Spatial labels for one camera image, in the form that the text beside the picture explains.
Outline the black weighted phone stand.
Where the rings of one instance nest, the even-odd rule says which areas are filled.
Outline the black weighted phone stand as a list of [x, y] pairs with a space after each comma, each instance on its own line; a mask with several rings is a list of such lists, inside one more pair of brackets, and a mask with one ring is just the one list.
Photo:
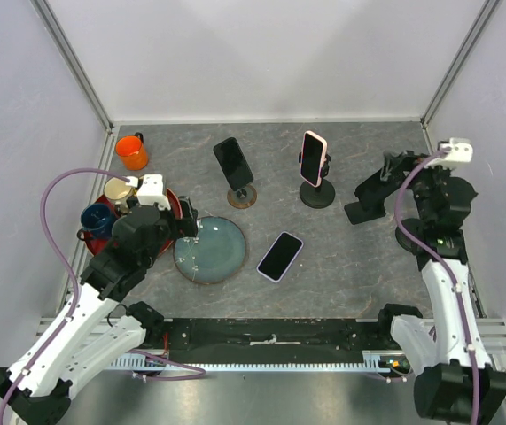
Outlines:
[[424, 254], [425, 224], [418, 218], [404, 219], [401, 224], [402, 228], [395, 229], [395, 238], [399, 246], [415, 256]]

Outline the black round phone stand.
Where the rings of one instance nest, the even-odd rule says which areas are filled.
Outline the black round phone stand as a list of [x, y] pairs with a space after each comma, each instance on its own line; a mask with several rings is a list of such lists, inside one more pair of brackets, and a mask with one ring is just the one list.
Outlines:
[[308, 182], [300, 185], [299, 196], [303, 204], [314, 209], [323, 209], [330, 206], [336, 196], [334, 186], [326, 179], [330, 169], [331, 156], [325, 154], [323, 167], [320, 170], [322, 178], [319, 186], [314, 187]]

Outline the lavender case phone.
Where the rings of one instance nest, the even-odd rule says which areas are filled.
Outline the lavender case phone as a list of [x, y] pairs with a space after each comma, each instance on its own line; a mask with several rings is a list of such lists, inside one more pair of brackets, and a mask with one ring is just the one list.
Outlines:
[[282, 232], [271, 244], [256, 267], [257, 272], [273, 283], [281, 282], [304, 243], [288, 232]]

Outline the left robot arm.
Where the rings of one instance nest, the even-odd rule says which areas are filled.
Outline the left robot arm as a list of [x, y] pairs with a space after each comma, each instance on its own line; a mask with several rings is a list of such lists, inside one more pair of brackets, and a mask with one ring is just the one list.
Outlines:
[[169, 240], [194, 237], [198, 212], [180, 197], [181, 217], [158, 204], [134, 205], [113, 224], [112, 236], [82, 272], [73, 298], [29, 351], [0, 367], [0, 397], [26, 424], [56, 424], [82, 387], [132, 349], [156, 347], [163, 316], [144, 302], [87, 346], [82, 342], [153, 266]]

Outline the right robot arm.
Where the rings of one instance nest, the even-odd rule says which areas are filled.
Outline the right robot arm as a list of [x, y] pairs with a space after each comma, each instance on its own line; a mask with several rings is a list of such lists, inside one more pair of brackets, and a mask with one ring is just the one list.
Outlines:
[[448, 154], [412, 151], [385, 155], [379, 172], [391, 183], [400, 207], [410, 189], [418, 217], [394, 214], [399, 233], [408, 240], [432, 303], [433, 329], [409, 313], [380, 321], [377, 342], [402, 348], [414, 373], [418, 415], [446, 423], [488, 424], [506, 398], [506, 374], [494, 369], [481, 341], [471, 302], [468, 256], [462, 225], [478, 195], [465, 179], [446, 168]]

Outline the pink case phone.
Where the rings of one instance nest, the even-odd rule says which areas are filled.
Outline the pink case phone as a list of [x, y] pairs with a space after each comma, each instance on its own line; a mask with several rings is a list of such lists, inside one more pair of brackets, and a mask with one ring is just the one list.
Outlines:
[[300, 176], [313, 187], [321, 184], [326, 154], [327, 141], [311, 130], [306, 131], [300, 152]]

